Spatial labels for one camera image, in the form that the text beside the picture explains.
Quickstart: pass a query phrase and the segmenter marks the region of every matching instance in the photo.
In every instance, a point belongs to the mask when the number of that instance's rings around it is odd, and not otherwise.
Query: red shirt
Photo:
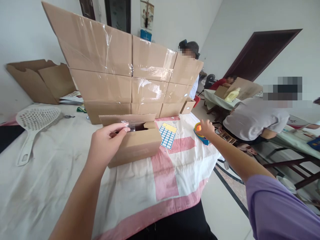
[[[216,81],[209,89],[216,91],[219,86],[222,86],[225,83],[227,83],[227,79],[226,78],[221,78],[220,80]]]

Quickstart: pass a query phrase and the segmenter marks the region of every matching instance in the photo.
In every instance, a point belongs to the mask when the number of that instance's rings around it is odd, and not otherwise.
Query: black pants
[[[210,239],[217,240],[210,230],[204,216],[201,200],[187,210],[165,217],[140,232],[129,240],[159,239]]]
[[[261,137],[260,135],[255,139],[255,140],[251,140],[251,141],[245,141],[245,140],[242,140],[240,138],[238,138],[236,135],[234,135],[232,132],[230,132],[224,125],[223,123],[221,123],[222,125],[222,129],[225,130],[231,137],[235,138],[236,140],[238,140],[238,142],[240,143],[246,143],[250,146],[253,146],[253,145],[257,145],[261,142],[265,142],[267,141],[265,138]]]

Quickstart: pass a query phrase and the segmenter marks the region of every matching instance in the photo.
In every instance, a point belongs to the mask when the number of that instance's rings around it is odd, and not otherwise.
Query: yellow label
[[[167,123],[163,123],[162,126],[164,126],[164,128],[167,129],[168,131],[171,131],[173,133],[177,132],[177,128],[175,128]]]

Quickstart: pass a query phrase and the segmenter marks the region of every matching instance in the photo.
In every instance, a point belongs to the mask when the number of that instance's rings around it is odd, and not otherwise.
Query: blue box
[[[147,32],[146,30],[143,30],[143,29],[140,30],[140,38],[151,42],[151,36],[152,34]]]

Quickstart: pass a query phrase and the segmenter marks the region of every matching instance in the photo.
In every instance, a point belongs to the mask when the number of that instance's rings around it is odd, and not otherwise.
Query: pink stripe
[[[156,122],[164,122],[164,121],[178,121],[180,120],[180,118],[178,116],[175,116],[175,117],[167,117],[167,118],[158,118],[158,119],[155,119]]]
[[[199,188],[188,196],[168,199],[123,219],[115,228],[106,231],[95,240],[127,239],[162,218],[197,205],[206,182],[207,179],[202,180]]]
[[[179,196],[174,167],[167,150],[160,146],[158,153],[151,157],[157,201]]]
[[[172,144],[171,150],[168,149],[168,153],[177,153],[187,151],[196,146],[196,142],[192,137],[175,139]]]

